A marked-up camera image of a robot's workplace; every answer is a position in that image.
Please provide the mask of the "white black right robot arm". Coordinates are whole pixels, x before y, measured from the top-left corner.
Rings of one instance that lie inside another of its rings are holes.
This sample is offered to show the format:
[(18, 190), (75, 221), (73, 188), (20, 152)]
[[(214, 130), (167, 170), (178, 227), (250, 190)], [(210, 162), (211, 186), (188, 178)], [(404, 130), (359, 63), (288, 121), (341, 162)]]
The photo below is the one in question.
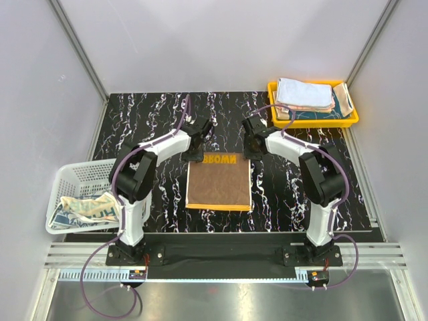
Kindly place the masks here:
[(333, 144), (312, 144), (285, 130), (267, 127), (259, 116), (242, 121), (244, 157), (260, 161), (267, 154), (280, 156), (299, 167), (306, 197), (311, 202), (306, 230), (309, 243), (305, 260), (318, 265), (328, 256), (326, 245), (334, 239), (337, 208), (348, 197), (350, 187), (337, 148)]

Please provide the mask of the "yellow brown bear towel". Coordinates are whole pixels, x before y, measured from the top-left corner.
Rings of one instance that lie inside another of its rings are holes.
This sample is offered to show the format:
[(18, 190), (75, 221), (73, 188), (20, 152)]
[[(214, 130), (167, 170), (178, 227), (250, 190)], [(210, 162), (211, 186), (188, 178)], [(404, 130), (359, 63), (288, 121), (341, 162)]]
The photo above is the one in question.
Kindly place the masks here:
[(251, 204), (251, 162), (242, 154), (206, 152), (188, 164), (186, 208), (250, 211)]

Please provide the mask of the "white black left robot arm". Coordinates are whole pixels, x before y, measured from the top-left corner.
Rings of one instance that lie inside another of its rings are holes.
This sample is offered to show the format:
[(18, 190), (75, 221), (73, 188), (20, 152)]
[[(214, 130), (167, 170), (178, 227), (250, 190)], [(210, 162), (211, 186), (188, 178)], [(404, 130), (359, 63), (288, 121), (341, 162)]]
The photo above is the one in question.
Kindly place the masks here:
[(156, 168), (178, 154), (182, 161), (202, 162), (203, 145), (212, 129), (210, 120), (200, 118), (154, 140), (121, 148), (109, 181), (121, 207), (118, 241), (124, 244), (121, 257), (127, 263), (136, 265), (144, 258), (139, 243), (144, 237), (143, 223), (150, 216)]

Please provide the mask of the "pink white rabbit towel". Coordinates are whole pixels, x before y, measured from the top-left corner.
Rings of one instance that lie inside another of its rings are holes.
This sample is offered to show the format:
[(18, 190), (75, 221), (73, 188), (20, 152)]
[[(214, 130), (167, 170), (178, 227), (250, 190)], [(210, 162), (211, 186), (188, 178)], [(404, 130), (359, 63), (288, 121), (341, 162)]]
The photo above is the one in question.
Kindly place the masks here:
[(280, 112), (291, 112), (292, 110), (295, 112), (319, 112), (319, 113), (330, 113), (334, 107), (335, 102), (332, 101), (328, 106), (314, 107), (314, 106), (295, 106), (295, 105), (287, 105), (284, 103), (276, 102), (276, 109)]

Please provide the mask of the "light blue white towel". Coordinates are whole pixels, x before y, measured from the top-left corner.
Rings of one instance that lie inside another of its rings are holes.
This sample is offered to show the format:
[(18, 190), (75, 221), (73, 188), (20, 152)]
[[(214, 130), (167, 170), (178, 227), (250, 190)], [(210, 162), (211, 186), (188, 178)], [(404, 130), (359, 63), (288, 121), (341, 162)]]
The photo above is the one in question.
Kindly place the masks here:
[(328, 106), (332, 102), (332, 87), (327, 84), (313, 84), (290, 78), (277, 81), (277, 101), (295, 106)]

